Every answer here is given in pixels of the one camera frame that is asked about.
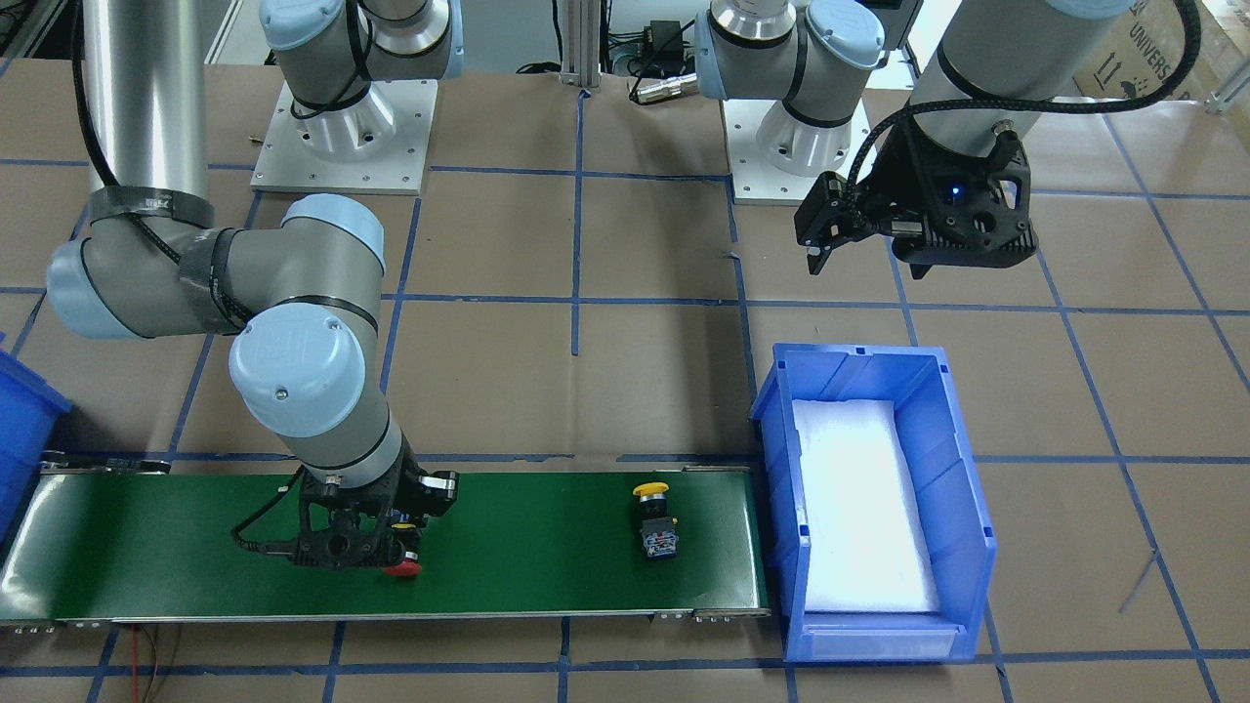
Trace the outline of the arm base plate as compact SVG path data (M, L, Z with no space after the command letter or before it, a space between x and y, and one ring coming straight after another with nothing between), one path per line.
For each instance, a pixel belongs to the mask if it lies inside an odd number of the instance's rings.
M722 116L732 199L748 205L795 206L818 175L848 178L870 133L861 103L849 123L829 129L796 121L778 100L725 100Z
M282 88L251 186L289 194L418 196L438 88L434 80L372 83L361 103L308 119Z

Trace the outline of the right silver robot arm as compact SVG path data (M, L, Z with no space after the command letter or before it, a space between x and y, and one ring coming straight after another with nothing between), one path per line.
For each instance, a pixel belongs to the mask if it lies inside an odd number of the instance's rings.
M195 1L80 1L71 70L94 178L88 231L55 250L46 295L81 336L232 336L246 409L299 459L278 495L298 530L238 548L312 568L419 573L429 517L458 498L424 472L378 383L384 229L310 194L272 228L214 226Z

